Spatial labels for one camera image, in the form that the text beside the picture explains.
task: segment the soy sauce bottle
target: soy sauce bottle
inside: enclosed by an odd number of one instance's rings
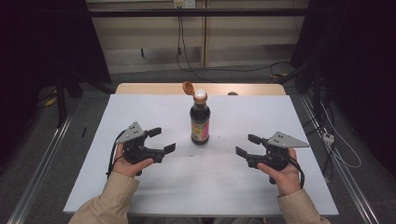
[[[210,109],[206,104],[207,95],[203,90],[195,91],[194,105],[190,110],[191,140],[196,145],[204,145],[209,140]]]

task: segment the white table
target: white table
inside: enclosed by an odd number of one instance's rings
[[[250,143],[248,134],[271,137],[276,131],[307,142],[289,96],[210,95],[210,139],[202,147],[192,143],[188,95],[115,94],[110,97],[87,158],[67,204],[74,213],[100,194],[114,140],[134,121],[143,130],[161,127],[163,133],[146,146],[163,148],[176,143],[175,152],[143,171],[131,201],[130,213],[163,217],[266,217],[280,215],[276,186],[259,170],[235,154],[265,154]],[[323,215],[337,215],[332,195],[310,147],[296,148],[305,173],[304,188]]]

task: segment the person's left hand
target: person's left hand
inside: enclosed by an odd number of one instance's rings
[[[146,159],[137,164],[131,164],[122,157],[123,144],[118,144],[116,149],[116,156],[114,157],[113,171],[121,175],[127,175],[134,178],[134,176],[141,170],[154,163],[153,159]]]

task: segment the bottle cap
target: bottle cap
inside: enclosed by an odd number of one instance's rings
[[[198,90],[194,93],[194,102],[197,104],[203,104],[207,100],[207,94],[204,90]]]

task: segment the sleeve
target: sleeve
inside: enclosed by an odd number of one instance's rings
[[[138,185],[138,180],[112,172],[102,194],[84,203],[69,223],[128,223],[127,212]]]
[[[329,220],[320,216],[304,189],[290,195],[278,197],[277,202],[283,218],[288,224],[330,224]]]

